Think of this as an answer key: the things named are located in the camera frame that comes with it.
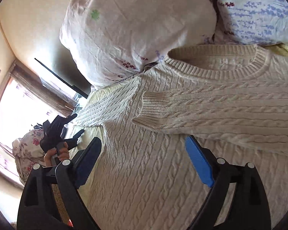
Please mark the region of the person's left hand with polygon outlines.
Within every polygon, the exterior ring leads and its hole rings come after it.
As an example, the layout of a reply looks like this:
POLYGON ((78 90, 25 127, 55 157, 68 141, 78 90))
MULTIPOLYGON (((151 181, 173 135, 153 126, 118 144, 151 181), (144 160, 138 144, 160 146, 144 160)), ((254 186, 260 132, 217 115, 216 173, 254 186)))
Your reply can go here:
POLYGON ((52 148, 48 150, 44 156, 45 166, 51 167, 52 166, 52 159, 53 156, 57 157, 59 161, 64 161, 70 158, 68 145, 64 142, 63 147, 57 152, 56 148, 52 148))

